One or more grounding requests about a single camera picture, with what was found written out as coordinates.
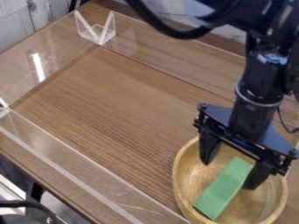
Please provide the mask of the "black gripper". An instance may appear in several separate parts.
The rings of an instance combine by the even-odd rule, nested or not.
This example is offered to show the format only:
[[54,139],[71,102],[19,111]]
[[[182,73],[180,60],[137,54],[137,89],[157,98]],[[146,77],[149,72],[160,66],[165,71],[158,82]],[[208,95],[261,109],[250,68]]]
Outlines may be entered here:
[[242,185],[254,190],[270,175],[285,175],[299,150],[278,134],[272,117],[284,97],[236,92],[230,108],[201,103],[193,127],[200,133],[200,161],[208,165],[220,150],[220,143],[230,146],[254,160]]

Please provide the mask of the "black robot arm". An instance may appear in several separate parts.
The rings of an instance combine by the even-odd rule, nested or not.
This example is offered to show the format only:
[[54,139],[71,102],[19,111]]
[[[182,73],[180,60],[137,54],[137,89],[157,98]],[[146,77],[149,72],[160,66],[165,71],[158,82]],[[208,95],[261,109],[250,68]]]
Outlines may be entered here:
[[272,122],[285,95],[299,98],[299,0],[196,0],[205,28],[232,25],[246,33],[245,68],[232,108],[202,103],[193,126],[200,160],[208,164],[222,142],[256,160],[245,188],[285,175],[299,151]]

